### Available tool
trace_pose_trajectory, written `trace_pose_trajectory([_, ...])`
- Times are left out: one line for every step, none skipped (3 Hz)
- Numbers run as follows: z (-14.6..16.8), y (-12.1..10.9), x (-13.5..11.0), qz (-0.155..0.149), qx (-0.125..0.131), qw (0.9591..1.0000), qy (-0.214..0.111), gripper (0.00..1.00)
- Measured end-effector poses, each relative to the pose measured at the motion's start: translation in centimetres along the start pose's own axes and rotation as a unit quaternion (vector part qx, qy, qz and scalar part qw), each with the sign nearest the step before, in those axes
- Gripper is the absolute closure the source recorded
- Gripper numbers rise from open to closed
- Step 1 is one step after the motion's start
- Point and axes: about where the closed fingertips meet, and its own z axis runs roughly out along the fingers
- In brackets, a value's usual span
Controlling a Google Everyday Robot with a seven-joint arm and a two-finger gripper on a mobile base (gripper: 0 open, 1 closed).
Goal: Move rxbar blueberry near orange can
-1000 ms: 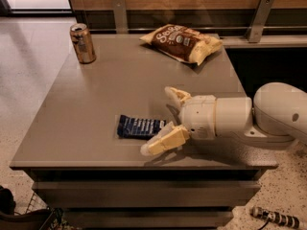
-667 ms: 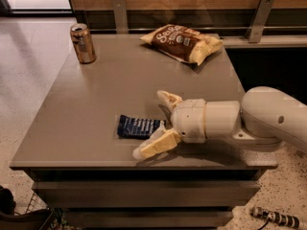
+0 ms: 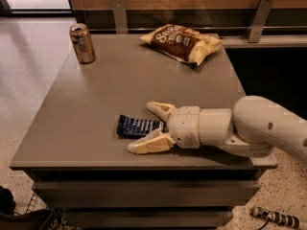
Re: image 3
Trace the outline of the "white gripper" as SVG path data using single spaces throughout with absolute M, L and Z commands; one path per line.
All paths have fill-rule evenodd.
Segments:
M 197 106 L 176 108 L 170 103 L 148 102 L 147 108 L 163 122 L 167 122 L 169 132 L 157 128 L 145 137 L 128 144 L 128 150 L 134 154 L 164 152 L 176 143 L 182 149 L 198 149 L 199 117 L 201 109 Z

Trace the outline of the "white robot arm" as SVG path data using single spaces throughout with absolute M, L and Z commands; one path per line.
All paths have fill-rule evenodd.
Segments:
M 175 107 L 147 103 L 166 123 L 128 145 L 135 154 L 157 153 L 174 146 L 212 146 L 243 157 L 265 157 L 278 148 L 307 163 L 307 121 L 285 107 L 259 96 L 245 96 L 232 108 Z

